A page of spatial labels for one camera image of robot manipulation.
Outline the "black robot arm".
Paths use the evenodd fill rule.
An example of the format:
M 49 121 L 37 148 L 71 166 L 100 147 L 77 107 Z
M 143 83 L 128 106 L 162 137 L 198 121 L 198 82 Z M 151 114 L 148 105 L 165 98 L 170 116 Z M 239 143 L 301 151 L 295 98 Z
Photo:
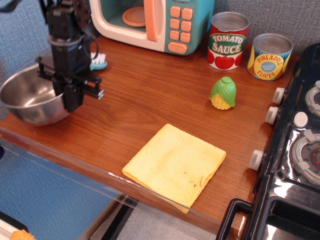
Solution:
M 90 22 L 84 0 L 1 1 L 1 79 L 37 62 L 39 75 L 52 82 L 68 112 L 80 107 L 85 95 L 100 99 L 101 78 L 91 65 L 103 65 L 105 56 L 91 52 L 97 38 Z

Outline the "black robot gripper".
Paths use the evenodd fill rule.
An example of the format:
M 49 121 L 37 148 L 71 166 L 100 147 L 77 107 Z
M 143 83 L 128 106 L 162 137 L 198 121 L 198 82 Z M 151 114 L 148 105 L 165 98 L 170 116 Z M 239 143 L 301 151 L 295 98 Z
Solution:
M 51 80 L 56 96 L 63 94 L 65 108 L 73 113 L 84 101 L 84 95 L 101 99 L 101 78 L 90 70 L 91 41 L 51 41 L 51 57 L 39 56 L 38 73 Z

